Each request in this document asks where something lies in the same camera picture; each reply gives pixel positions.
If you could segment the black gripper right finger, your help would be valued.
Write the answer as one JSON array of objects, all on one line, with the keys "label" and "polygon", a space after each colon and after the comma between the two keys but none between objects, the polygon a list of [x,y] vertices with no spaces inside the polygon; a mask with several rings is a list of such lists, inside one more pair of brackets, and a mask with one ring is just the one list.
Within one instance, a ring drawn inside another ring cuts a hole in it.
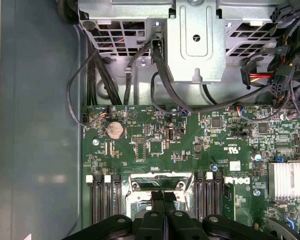
[{"label": "black gripper right finger", "polygon": [[165,210],[172,240],[276,240],[275,236],[248,227],[227,217],[210,214],[198,221],[182,210],[176,210],[176,196],[164,192]]}]

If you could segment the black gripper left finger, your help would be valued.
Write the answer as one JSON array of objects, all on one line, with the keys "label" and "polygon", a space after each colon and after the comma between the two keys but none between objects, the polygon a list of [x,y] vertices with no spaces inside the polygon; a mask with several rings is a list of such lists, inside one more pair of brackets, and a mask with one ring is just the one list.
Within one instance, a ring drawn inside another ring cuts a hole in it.
[{"label": "black gripper left finger", "polygon": [[164,195],[151,193],[152,210],[131,218],[117,214],[80,230],[66,240],[161,240],[164,230]]}]

